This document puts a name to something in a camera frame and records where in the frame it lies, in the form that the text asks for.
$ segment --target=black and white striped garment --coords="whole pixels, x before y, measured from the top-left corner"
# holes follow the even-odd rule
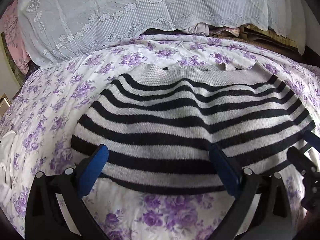
[[[142,192],[165,195],[223,190],[208,146],[256,173],[288,165],[286,151],[310,145],[302,134],[315,123],[302,102],[259,65],[163,70],[142,64],[113,80],[76,125],[71,145],[85,155],[105,144],[102,174]]]

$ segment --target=purple floral fabric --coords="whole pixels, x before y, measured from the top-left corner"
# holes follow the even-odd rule
[[[314,132],[319,136],[320,71],[317,67],[298,64],[256,46],[208,37],[149,35],[114,42],[103,50],[48,65],[33,73],[0,120],[0,137],[9,130],[20,135],[13,156],[12,199],[2,208],[22,236],[34,175],[38,171],[46,175],[59,174],[80,161],[70,145],[78,119],[114,78],[140,63],[153,63],[161,68],[223,64],[226,69],[248,69],[260,64],[283,80],[302,100],[317,125]],[[310,150],[309,154],[319,163],[317,152]],[[294,223],[298,225],[303,218],[301,178],[290,166],[281,175]],[[63,199],[58,197],[58,200],[64,212]],[[233,202],[226,192],[150,195],[120,187],[108,179],[98,179],[83,200],[112,240],[205,240]],[[253,210],[249,213],[242,232],[253,217]]]

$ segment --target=striped sweater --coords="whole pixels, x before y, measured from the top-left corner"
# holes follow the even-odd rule
[[[314,127],[293,91],[257,64],[236,71],[142,64],[101,92],[71,145],[84,157],[105,144],[109,160],[100,176],[124,187],[200,194],[223,190],[210,143],[242,167],[268,174],[288,165],[290,146],[310,148],[301,135]]]

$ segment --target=silver screw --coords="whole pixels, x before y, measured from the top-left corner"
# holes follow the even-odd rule
[[[251,175],[252,174],[252,170],[249,169],[249,168],[244,168],[243,172],[244,172],[244,174],[247,174],[247,175]]]
[[[39,172],[37,172],[36,177],[39,179],[39,178],[42,177],[42,175],[43,175],[43,172],[42,172],[42,171],[39,171]]]
[[[67,175],[70,175],[73,173],[73,168],[67,168],[65,171],[64,171],[65,174]]]
[[[281,175],[278,172],[275,172],[275,174],[273,174],[277,179],[281,179]]]

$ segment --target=blue gripper pad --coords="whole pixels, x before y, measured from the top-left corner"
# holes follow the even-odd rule
[[[320,152],[320,138],[311,131],[305,131],[303,139]]]
[[[217,144],[209,146],[209,160],[214,166],[228,194],[237,198],[240,195],[241,167],[228,158]]]
[[[94,153],[94,157],[87,164],[86,168],[78,179],[77,194],[79,198],[87,196],[90,193],[95,181],[99,177],[104,165],[108,161],[108,158],[109,150],[107,146],[100,144]]]

